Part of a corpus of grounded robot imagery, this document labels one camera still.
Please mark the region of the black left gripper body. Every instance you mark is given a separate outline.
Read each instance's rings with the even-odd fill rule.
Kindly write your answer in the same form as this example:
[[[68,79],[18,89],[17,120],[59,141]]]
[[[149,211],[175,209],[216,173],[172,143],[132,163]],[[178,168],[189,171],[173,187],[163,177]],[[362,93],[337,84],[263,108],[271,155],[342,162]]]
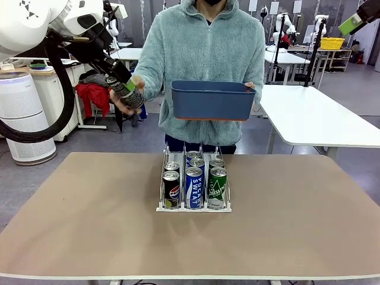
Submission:
[[[105,52],[112,41],[112,36],[101,23],[87,30],[82,37],[88,38],[87,42],[72,42],[65,49],[82,64],[88,64],[98,73],[117,77],[115,61]]]

